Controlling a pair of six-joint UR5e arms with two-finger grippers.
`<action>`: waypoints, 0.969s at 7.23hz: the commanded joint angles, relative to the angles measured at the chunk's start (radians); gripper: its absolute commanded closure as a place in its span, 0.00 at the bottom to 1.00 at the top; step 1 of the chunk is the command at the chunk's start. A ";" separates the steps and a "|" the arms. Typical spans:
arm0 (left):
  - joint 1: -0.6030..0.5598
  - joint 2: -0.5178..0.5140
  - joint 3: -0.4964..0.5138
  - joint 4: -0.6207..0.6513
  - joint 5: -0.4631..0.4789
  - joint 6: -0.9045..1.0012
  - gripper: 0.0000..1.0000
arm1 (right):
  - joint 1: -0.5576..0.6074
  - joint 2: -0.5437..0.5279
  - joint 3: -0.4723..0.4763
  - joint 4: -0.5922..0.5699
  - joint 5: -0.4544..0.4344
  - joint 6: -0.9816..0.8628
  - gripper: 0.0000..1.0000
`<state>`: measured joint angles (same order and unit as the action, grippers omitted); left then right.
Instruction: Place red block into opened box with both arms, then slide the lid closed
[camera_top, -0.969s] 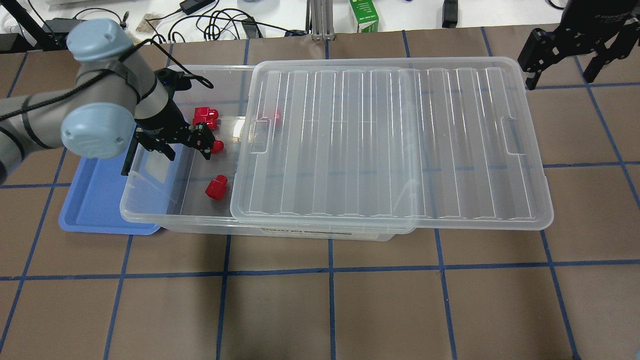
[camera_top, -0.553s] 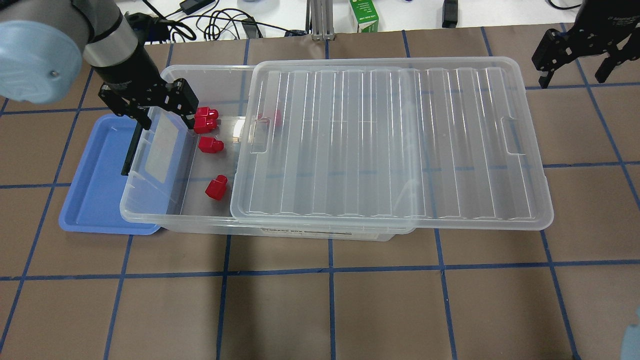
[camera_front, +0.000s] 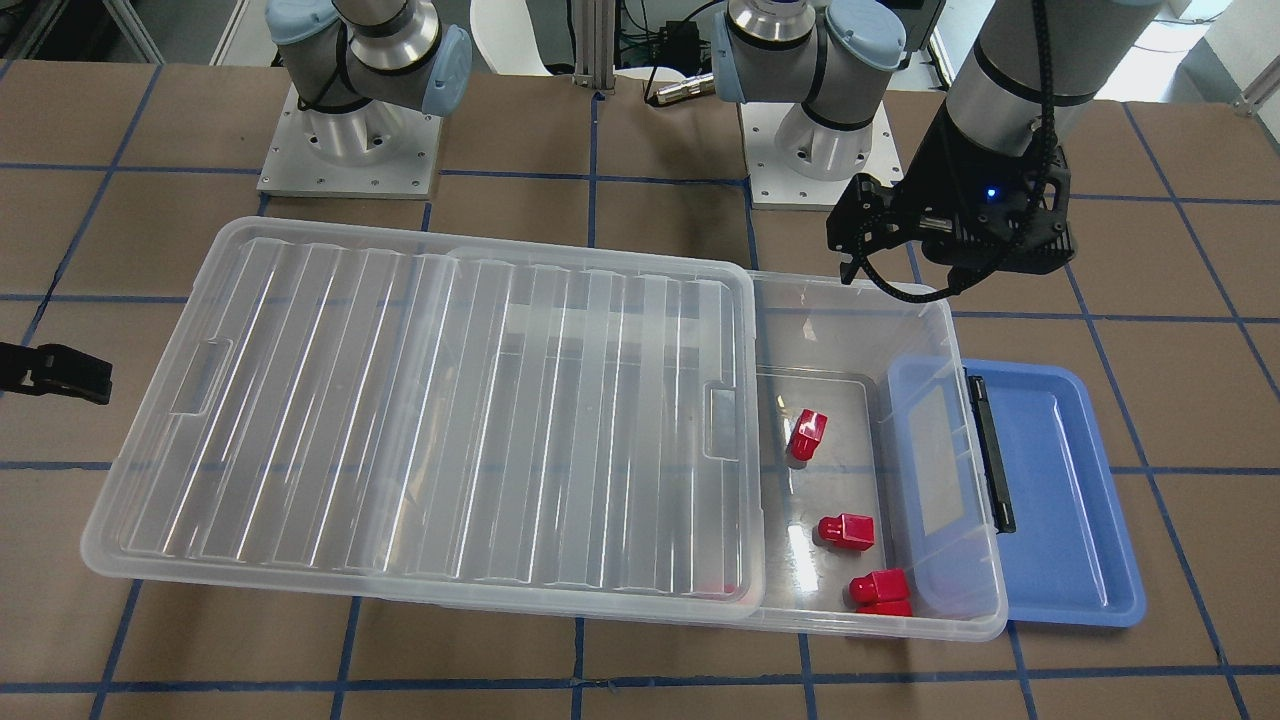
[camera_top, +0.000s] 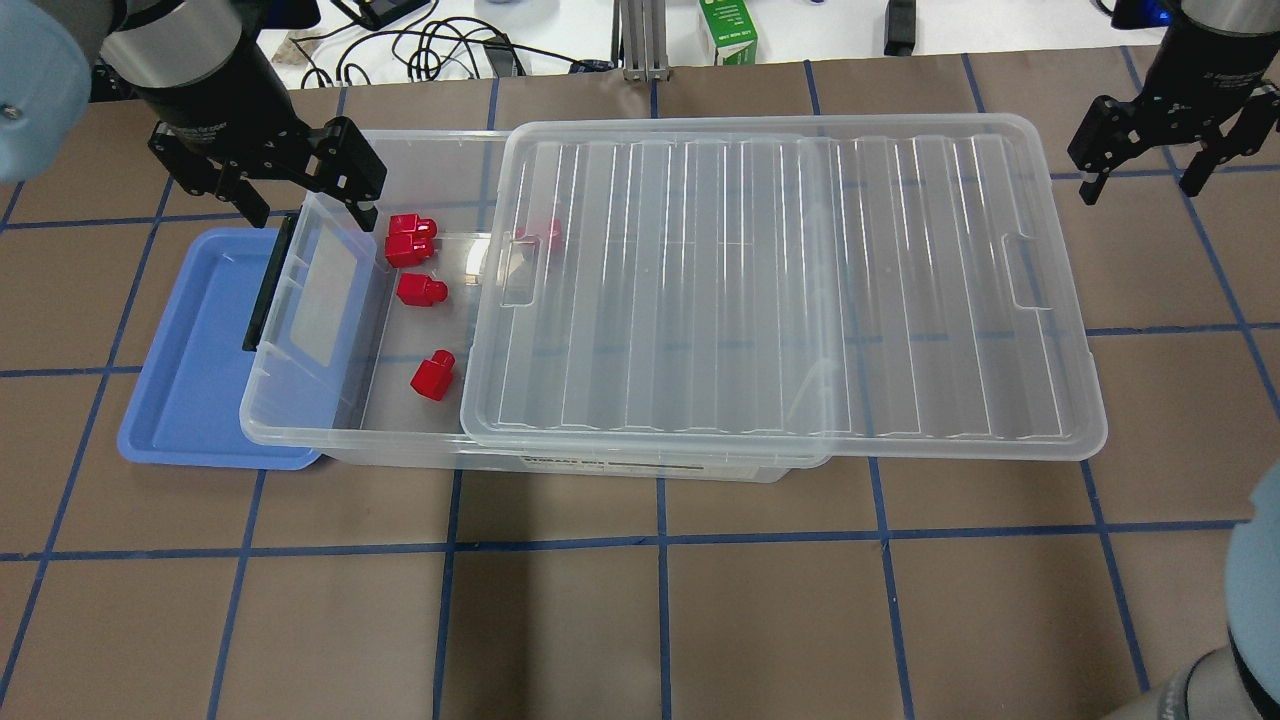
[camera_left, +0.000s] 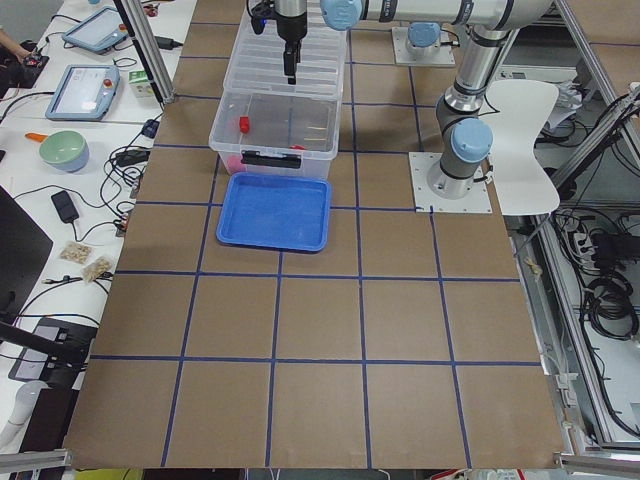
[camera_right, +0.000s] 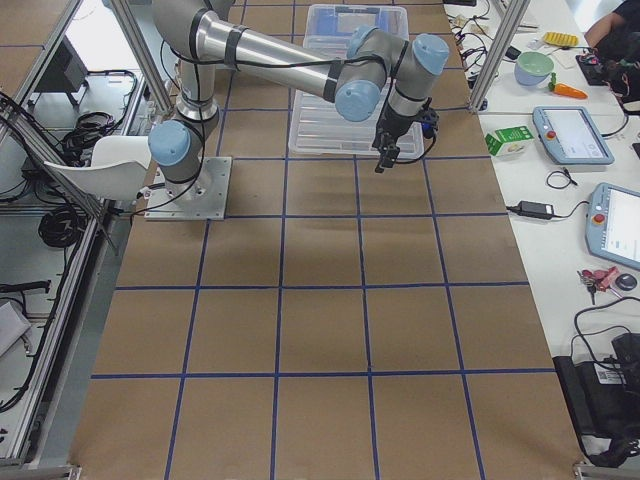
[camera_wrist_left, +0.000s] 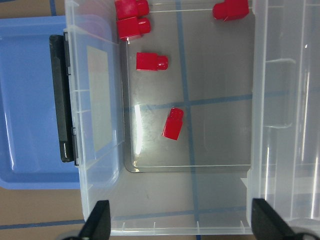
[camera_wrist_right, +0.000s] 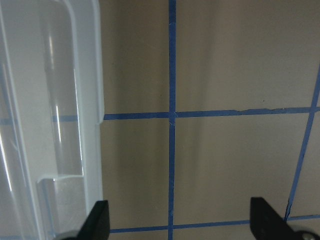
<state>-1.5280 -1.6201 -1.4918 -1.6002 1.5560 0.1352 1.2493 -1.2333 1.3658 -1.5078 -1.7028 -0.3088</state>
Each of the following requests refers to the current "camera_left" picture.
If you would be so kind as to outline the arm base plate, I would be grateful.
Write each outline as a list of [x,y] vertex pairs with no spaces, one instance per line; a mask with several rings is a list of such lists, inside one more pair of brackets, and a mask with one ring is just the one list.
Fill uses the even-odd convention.
[[392,28],[395,63],[400,66],[453,68],[455,38],[437,23],[414,22]]
[[426,213],[491,214],[491,202],[480,167],[466,180],[441,170],[440,153],[410,152],[415,209]]

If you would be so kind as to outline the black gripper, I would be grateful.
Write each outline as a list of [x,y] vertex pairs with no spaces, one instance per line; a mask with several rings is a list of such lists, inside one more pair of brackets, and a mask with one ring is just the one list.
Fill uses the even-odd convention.
[[307,1],[275,0],[274,11],[278,35],[286,42],[284,74],[289,84],[296,84],[301,41],[307,34]]

